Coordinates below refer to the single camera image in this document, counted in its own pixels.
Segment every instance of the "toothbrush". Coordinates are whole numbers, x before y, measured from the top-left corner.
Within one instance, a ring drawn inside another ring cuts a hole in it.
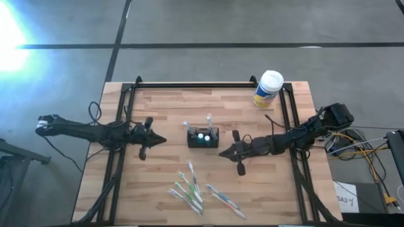
[[[180,193],[178,193],[176,190],[174,189],[170,189],[169,190],[169,194],[178,198],[178,199],[182,199],[184,202],[186,202],[188,204],[188,206],[195,212],[197,212],[200,216],[202,215],[202,212],[199,211],[198,209],[196,209],[190,202],[188,202],[184,196],[182,196]]]
[[[193,167],[193,165],[192,165],[192,163],[190,161],[188,161],[188,165],[189,165],[189,168],[191,169],[191,173],[192,173],[192,177],[193,177],[193,180],[194,180],[194,186],[195,186],[196,192],[198,193],[199,196],[201,196],[202,195],[201,191],[199,190],[198,183],[196,182],[196,175],[195,175],[195,172],[194,172],[194,167]]]
[[[244,214],[242,214],[238,209],[234,208],[229,203],[221,199],[216,193],[212,193],[212,195],[216,197],[218,200],[222,201],[224,204],[226,204],[226,206],[229,207],[231,210],[233,210],[233,212],[235,212],[235,214],[238,215],[238,217],[247,219]]]
[[[179,184],[178,182],[176,182],[176,183],[174,183],[174,184],[175,184],[175,186],[179,187],[179,188],[185,193],[185,195],[187,196],[187,198],[188,198],[190,201],[192,201],[192,203],[193,203],[197,208],[199,208],[201,211],[203,210],[203,207],[202,207],[200,204],[198,204],[198,202],[196,202],[196,200],[195,200],[191,195],[189,195],[189,193],[188,193],[187,191],[185,191],[185,189],[181,186],[181,184]]]
[[[217,140],[215,130],[213,129],[213,126],[212,126],[212,116],[211,115],[208,115],[208,125],[209,125],[210,134],[212,135],[214,140]]]
[[[240,207],[232,202],[229,198],[226,197],[226,195],[223,195],[222,193],[218,192],[216,189],[214,189],[210,184],[206,185],[208,189],[210,189],[212,192],[214,192],[217,196],[219,196],[221,199],[226,201],[228,204],[230,204],[232,207],[236,209],[240,209]]]
[[[190,126],[188,125],[188,122],[184,121],[182,124],[187,127],[188,133],[189,133],[191,136],[194,136],[194,132],[192,131],[192,129],[191,129]]]
[[[202,198],[199,196],[199,194],[196,192],[195,188],[188,182],[188,180],[185,178],[185,175],[182,172],[179,172],[180,177],[185,180],[185,182],[188,184],[189,189],[194,192],[195,197],[203,203]]]

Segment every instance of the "butcher block tabletop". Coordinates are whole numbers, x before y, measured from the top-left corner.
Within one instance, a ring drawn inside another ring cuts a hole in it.
[[[300,122],[304,122],[316,114],[309,84],[299,81],[292,85]],[[105,84],[100,103],[101,123],[115,120],[121,86],[122,83]],[[254,88],[136,88],[132,120],[144,122],[146,117],[153,117],[152,129],[167,138],[167,142],[148,149],[145,161],[138,158],[140,145],[127,146],[115,224],[301,224],[288,151],[246,159],[246,175],[242,177],[237,174],[236,163],[218,156],[233,143],[232,130],[238,130],[241,136],[270,135],[271,124],[264,114],[284,124],[279,97],[268,108],[259,109],[253,103],[254,92]],[[291,118],[288,97],[286,100]],[[182,122],[207,127],[208,114],[212,116],[213,126],[220,131],[219,148],[188,148],[187,130]],[[276,134],[284,132],[284,128],[275,126]],[[99,144],[91,144],[88,156],[100,149]],[[107,158],[108,151],[102,151],[87,161],[73,221],[82,218],[100,195]],[[178,172],[183,172],[192,182],[188,161],[193,164],[202,191],[205,208],[202,216],[167,192],[171,188],[180,192],[174,182],[187,189]],[[323,149],[311,150],[309,166],[317,195],[334,216],[342,219]],[[213,197],[206,184],[238,204],[247,219],[236,216]],[[107,199],[106,218],[111,197],[112,193]],[[305,202],[309,219],[312,219],[307,196]]]

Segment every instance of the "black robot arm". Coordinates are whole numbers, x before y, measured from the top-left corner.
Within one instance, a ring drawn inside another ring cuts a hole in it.
[[[354,117],[344,104],[332,104],[321,108],[317,115],[284,134],[256,137],[251,143],[246,143],[239,139],[238,131],[233,131],[235,143],[229,149],[221,152],[219,156],[238,162],[241,166],[241,161],[246,158],[282,154],[291,146],[306,150],[314,144],[316,137],[325,135],[328,131],[347,128],[353,121]]]
[[[151,148],[167,141],[164,137],[157,135],[151,128],[153,118],[147,117],[145,124],[137,123],[132,129],[129,121],[115,121],[106,125],[82,124],[66,120],[56,114],[39,117],[35,132],[40,136],[67,135],[86,139],[92,143],[100,143],[105,149],[117,150],[122,144],[140,144],[139,157],[146,159],[146,148]]]

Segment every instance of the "white lid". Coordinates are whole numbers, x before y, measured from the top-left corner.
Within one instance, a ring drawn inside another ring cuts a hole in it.
[[[279,91],[283,85],[283,76],[276,71],[267,70],[261,77],[259,85],[266,91]]]

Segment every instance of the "concrete floor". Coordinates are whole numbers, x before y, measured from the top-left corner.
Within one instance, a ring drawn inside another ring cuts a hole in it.
[[[124,3],[10,0],[0,6],[9,8],[26,44],[113,44]],[[122,42],[404,42],[404,16],[394,0],[134,0]],[[52,162],[30,165],[7,224],[66,224],[81,175],[34,128],[44,114],[89,121],[87,106],[100,100],[112,49],[18,53],[26,56],[22,67],[0,71],[0,137],[51,155]],[[316,108],[345,103],[355,125],[404,128],[403,65],[404,48],[398,47],[120,50],[112,80],[244,81],[274,69],[287,81],[309,81]],[[363,131],[371,139],[388,130]],[[88,142],[66,136],[51,141],[84,165]],[[389,151],[380,156],[396,196],[401,182],[394,161]],[[330,167],[335,180],[372,182],[365,160],[330,161]]]

